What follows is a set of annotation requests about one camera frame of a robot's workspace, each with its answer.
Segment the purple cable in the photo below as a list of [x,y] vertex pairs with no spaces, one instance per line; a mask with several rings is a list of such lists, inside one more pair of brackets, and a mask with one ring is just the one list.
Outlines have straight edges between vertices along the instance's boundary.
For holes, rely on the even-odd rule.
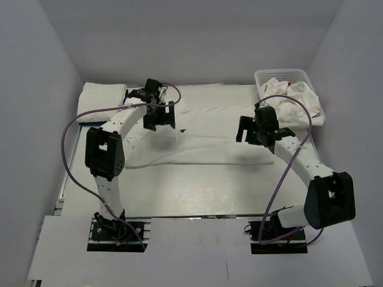
[[[281,240],[281,239],[284,239],[290,235],[293,235],[295,233],[297,233],[298,231],[302,230],[303,227],[297,227],[296,229],[294,229],[293,231],[289,232],[289,233],[286,233],[285,235],[281,235],[281,236],[278,236],[274,239],[270,239],[270,240],[265,240],[263,241],[262,240],[262,234],[263,234],[263,230],[265,229],[265,223],[266,223],[266,218],[268,217],[268,214],[269,214],[269,211],[271,209],[271,206],[275,200],[275,197],[276,195],[278,194],[278,191],[279,189],[281,188],[281,185],[285,179],[285,177],[287,176],[287,173],[288,171],[291,169],[292,165],[293,165],[293,162],[295,160],[295,158],[298,156],[298,153],[299,151],[301,150],[301,148],[303,147],[303,145],[305,144],[305,142],[310,138],[310,135],[311,135],[311,132],[312,132],[312,120],[311,120],[311,116],[310,116],[310,113],[309,111],[306,109],[306,107],[304,106],[304,104],[302,104],[301,102],[299,102],[297,99],[294,99],[293,97],[289,97],[289,96],[286,96],[285,94],[275,94],[275,95],[272,95],[272,96],[268,96],[262,100],[260,100],[258,103],[261,103],[263,102],[264,100],[268,100],[268,99],[271,99],[273,97],[284,97],[286,99],[289,99],[289,100],[292,100],[293,102],[296,102],[297,104],[299,104],[303,110],[305,111],[308,119],[309,119],[309,129],[308,129],[308,132],[307,132],[307,135],[305,136],[305,138],[303,139],[303,141],[300,143],[298,149],[295,151],[295,153],[293,154],[293,156],[291,157],[291,160],[288,162],[288,165],[284,171],[284,173],[282,174],[281,176],[281,179],[279,180],[278,184],[276,185],[276,188],[275,188],[275,191],[274,193],[272,194],[271,196],[271,199],[269,201],[269,204],[265,210],[265,213],[263,214],[263,218],[262,218],[262,221],[261,221],[261,226],[259,228],[259,233],[258,233],[258,242],[261,244],[261,245],[266,245],[266,244],[270,244],[270,243],[273,243],[275,241],[278,241],[278,240]],[[322,234],[323,230],[321,230],[318,234],[318,236],[310,241],[309,243],[307,243],[305,246],[307,245],[310,245],[311,243],[315,242]]]
[[107,204],[105,204],[106,203],[105,199],[103,199],[99,194],[97,194],[94,191],[90,190],[89,188],[85,187],[77,179],[75,179],[75,177],[73,176],[73,174],[72,174],[72,172],[71,172],[71,170],[70,170],[70,168],[68,166],[68,162],[66,161],[66,155],[65,155],[65,136],[66,136],[66,133],[68,132],[68,129],[71,126],[71,124],[74,123],[75,120],[77,120],[78,118],[81,118],[84,115],[92,114],[92,113],[95,113],[95,112],[107,112],[107,111],[124,110],[124,109],[128,109],[128,108],[136,108],[138,106],[156,106],[156,107],[159,107],[159,108],[167,108],[169,106],[174,106],[174,105],[178,104],[180,102],[180,100],[181,100],[181,92],[180,92],[180,90],[176,86],[173,86],[172,84],[164,83],[164,85],[171,86],[171,87],[173,87],[177,91],[178,99],[174,103],[170,103],[170,104],[167,104],[167,105],[159,105],[159,104],[156,104],[156,103],[136,103],[136,104],[129,105],[129,106],[119,106],[119,107],[116,107],[116,108],[106,108],[106,109],[94,109],[92,111],[83,112],[83,113],[77,115],[73,120],[71,120],[66,125],[66,127],[64,128],[64,131],[62,133],[62,136],[61,136],[61,157],[62,157],[62,161],[64,163],[64,168],[65,168],[68,176],[73,180],[73,182],[75,184],[77,184],[83,190],[85,190],[88,193],[90,193],[91,195],[97,197],[102,202],[102,204],[104,204],[105,208],[107,209],[107,211],[110,213],[110,215],[113,218],[115,218],[116,220],[118,220],[118,221],[122,222],[123,224],[127,225],[133,231],[134,235],[137,237],[138,241],[140,242],[140,244],[141,244],[141,246],[142,246],[142,248],[144,250],[146,249],[145,245],[142,242],[142,239],[140,238],[138,233],[136,232],[135,228],[129,222],[127,222],[127,221],[119,218],[117,215],[115,215],[113,213],[113,211],[109,208],[109,206]]

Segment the purple hose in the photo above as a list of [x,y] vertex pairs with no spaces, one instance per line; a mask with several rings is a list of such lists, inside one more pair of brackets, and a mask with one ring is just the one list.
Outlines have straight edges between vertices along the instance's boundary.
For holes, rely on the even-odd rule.
[[166,107],[174,106],[174,105],[178,104],[180,102],[180,100],[181,100],[181,92],[180,92],[180,90],[176,86],[173,86],[172,84],[168,84],[168,83],[164,83],[164,84],[167,85],[167,86],[173,87],[177,91],[178,99],[174,103],[170,103],[170,104],[167,104],[167,105],[158,105],[156,103],[136,103],[136,104],[133,104],[133,105],[130,105],[130,106],[119,106],[119,107],[116,107],[116,108],[106,108],[106,109],[94,109],[92,111],[83,112],[83,113],[77,115],[73,120],[71,120],[66,125],[66,127],[64,128],[64,131],[62,133],[62,136],[61,136],[61,157],[62,157],[62,161],[64,163],[64,168],[65,168],[66,172],[68,173],[68,176],[73,180],[73,182],[75,184],[77,184],[83,190],[85,190],[88,193],[90,193],[91,195],[97,197],[102,202],[102,204],[104,204],[105,208],[107,209],[107,211],[110,213],[110,215],[113,218],[115,218],[116,220],[118,220],[118,221],[122,222],[123,224],[127,225],[133,231],[134,235],[137,237],[138,241],[140,242],[140,244],[141,244],[142,248],[144,248],[144,250],[145,250],[145,245],[142,242],[142,239],[140,238],[138,233],[136,232],[135,228],[130,223],[128,223],[127,221],[125,221],[125,220],[119,218],[117,215],[115,215],[113,213],[113,211],[109,208],[109,206],[107,204],[105,204],[106,203],[105,199],[103,199],[99,194],[97,194],[94,191],[90,190],[89,188],[85,187],[77,179],[75,179],[75,177],[73,176],[73,174],[72,174],[72,172],[71,172],[71,170],[70,170],[70,168],[68,166],[68,162],[66,161],[66,155],[65,155],[65,136],[66,136],[66,133],[68,132],[68,129],[71,126],[71,124],[74,123],[75,120],[77,120],[78,118],[81,118],[84,115],[92,114],[92,113],[95,113],[95,112],[107,112],[107,111],[123,110],[123,109],[128,109],[128,108],[136,108],[137,106],[156,106],[156,107],[159,107],[159,108],[166,108]]
[[[293,165],[293,162],[294,162],[295,158],[298,156],[298,153],[301,150],[301,148],[303,147],[303,145],[305,144],[305,142],[310,138],[310,135],[311,135],[311,132],[312,132],[312,120],[311,120],[310,113],[306,109],[304,104],[299,102],[297,99],[294,99],[293,97],[286,96],[285,94],[275,94],[275,95],[268,96],[268,97],[260,100],[258,103],[261,103],[264,100],[268,100],[268,99],[271,99],[273,97],[284,97],[286,99],[292,100],[293,102],[296,102],[297,104],[299,104],[303,108],[303,110],[305,111],[305,113],[306,113],[306,115],[307,115],[307,117],[309,119],[309,129],[308,129],[307,135],[305,136],[303,141],[300,143],[300,145],[299,145],[298,149],[296,150],[296,152],[291,157],[291,160],[289,161],[289,163],[288,163],[284,173],[282,174],[281,179],[279,180],[278,184],[276,185],[275,191],[274,191],[274,193],[271,196],[271,199],[270,199],[269,204],[268,204],[268,206],[267,206],[267,208],[265,210],[265,213],[263,214],[263,218],[262,218],[262,221],[261,221],[261,226],[259,228],[259,233],[258,233],[258,241],[259,241],[259,243],[261,245],[270,244],[270,243],[273,243],[275,241],[284,239],[284,238],[286,238],[286,237],[288,237],[290,235],[293,235],[293,234],[295,234],[298,231],[303,229],[303,227],[297,227],[295,230],[293,230],[293,231],[291,231],[289,233],[286,233],[285,235],[281,235],[281,236],[278,236],[278,237],[276,237],[274,239],[270,239],[270,240],[265,240],[265,241],[262,240],[262,234],[263,234],[263,230],[265,229],[266,218],[268,217],[269,211],[270,211],[271,206],[272,206],[272,204],[273,204],[273,202],[275,200],[275,197],[278,194],[278,191],[281,188],[281,185],[282,185],[285,177],[287,176],[288,171],[291,169],[291,166]],[[320,234],[321,234],[321,232],[319,233],[319,235],[313,241],[309,242],[308,245],[313,243],[314,241],[316,241],[318,239],[318,237],[320,236]]]

